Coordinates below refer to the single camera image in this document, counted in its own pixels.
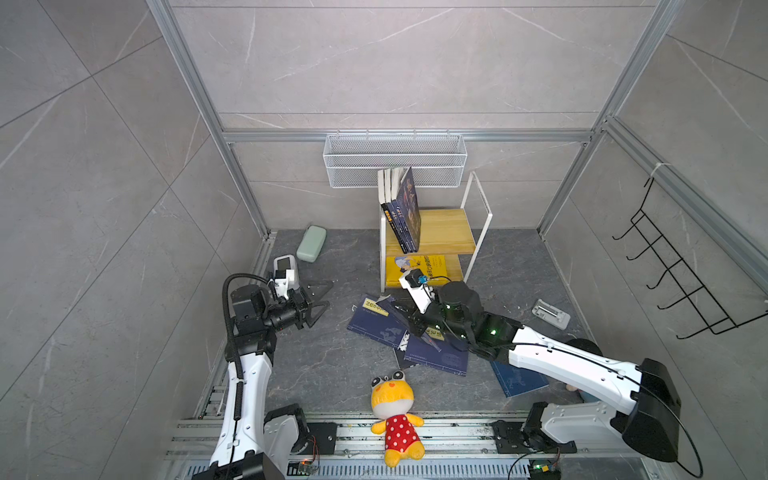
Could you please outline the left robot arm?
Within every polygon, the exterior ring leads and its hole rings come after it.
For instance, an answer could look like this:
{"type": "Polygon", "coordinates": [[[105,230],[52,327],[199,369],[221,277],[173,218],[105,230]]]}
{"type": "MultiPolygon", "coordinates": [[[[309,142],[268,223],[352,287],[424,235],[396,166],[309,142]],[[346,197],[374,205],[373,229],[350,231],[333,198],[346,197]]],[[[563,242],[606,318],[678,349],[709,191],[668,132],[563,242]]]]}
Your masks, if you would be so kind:
{"type": "Polygon", "coordinates": [[[317,281],[278,294],[278,279],[235,273],[222,285],[228,390],[209,466],[195,479],[284,479],[293,454],[314,443],[296,403],[266,411],[277,333],[310,328],[330,306],[333,283],[317,281]]]}

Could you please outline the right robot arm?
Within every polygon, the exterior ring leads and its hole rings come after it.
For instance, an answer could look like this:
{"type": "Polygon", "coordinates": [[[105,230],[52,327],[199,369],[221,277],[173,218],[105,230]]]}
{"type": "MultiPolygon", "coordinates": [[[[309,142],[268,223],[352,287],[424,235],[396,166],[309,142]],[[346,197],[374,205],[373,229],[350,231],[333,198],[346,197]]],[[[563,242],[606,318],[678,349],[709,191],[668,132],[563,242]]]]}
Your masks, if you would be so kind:
{"type": "Polygon", "coordinates": [[[517,320],[493,314],[463,281],[432,287],[419,272],[399,281],[415,304],[413,337],[435,328],[454,347],[489,362],[530,370],[593,397],[581,405],[537,402],[520,428],[534,452],[620,439],[633,451],[665,463],[679,461],[679,439],[690,434],[682,402],[666,366],[614,360],[554,340],[517,320]]]}

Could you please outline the yellow cartoon book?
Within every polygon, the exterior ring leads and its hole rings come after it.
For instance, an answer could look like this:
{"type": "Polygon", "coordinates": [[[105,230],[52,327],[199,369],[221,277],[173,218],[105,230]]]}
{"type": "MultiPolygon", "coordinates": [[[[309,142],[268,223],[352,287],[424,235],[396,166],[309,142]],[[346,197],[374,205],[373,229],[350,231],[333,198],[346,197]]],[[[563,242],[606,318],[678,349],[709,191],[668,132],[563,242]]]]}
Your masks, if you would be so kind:
{"type": "Polygon", "coordinates": [[[430,285],[443,285],[447,279],[463,279],[463,272],[457,255],[410,255],[392,256],[385,263],[385,287],[399,288],[400,277],[408,270],[420,269],[422,274],[432,279],[430,285]]]}

